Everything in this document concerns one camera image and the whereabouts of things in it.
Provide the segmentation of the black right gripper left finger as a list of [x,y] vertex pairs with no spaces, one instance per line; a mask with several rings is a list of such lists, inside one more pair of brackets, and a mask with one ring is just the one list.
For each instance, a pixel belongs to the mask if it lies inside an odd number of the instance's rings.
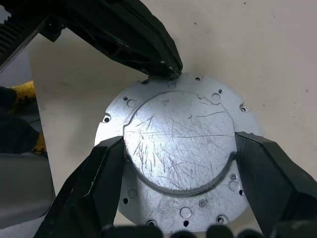
[[124,141],[100,142],[66,179],[36,238],[105,238],[120,198]]

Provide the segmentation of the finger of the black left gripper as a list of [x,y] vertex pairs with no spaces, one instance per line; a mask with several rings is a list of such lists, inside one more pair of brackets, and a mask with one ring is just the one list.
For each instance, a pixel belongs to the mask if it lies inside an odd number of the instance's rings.
[[148,75],[143,64],[149,61],[145,56],[149,46],[135,30],[130,0],[74,0],[66,13],[66,28],[110,59]]
[[151,76],[180,76],[183,64],[176,44],[162,22],[139,0],[130,1],[130,10],[136,18],[135,30],[146,39],[149,46],[143,64]]

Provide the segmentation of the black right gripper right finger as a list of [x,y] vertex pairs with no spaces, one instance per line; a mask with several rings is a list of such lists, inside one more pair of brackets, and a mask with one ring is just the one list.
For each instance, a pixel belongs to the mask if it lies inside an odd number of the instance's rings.
[[244,195],[266,238],[317,236],[317,182],[274,141],[235,134]]

